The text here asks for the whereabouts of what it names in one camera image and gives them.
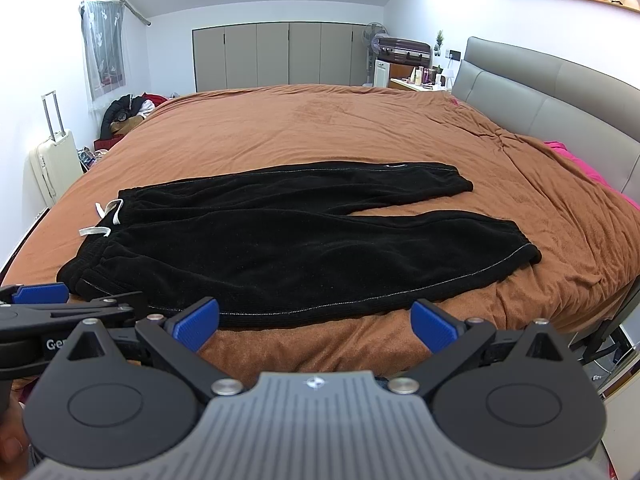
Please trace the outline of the person's left hand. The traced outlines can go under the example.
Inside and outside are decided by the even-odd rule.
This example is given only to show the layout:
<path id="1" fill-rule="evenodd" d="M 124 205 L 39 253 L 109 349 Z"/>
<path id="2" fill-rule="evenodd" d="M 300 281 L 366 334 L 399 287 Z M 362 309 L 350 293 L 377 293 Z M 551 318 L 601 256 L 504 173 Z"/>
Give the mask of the person's left hand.
<path id="1" fill-rule="evenodd" d="M 28 471 L 29 440 L 23 426 L 23 407 L 14 398 L 3 412 L 0 427 L 2 479 L 21 479 Z"/>

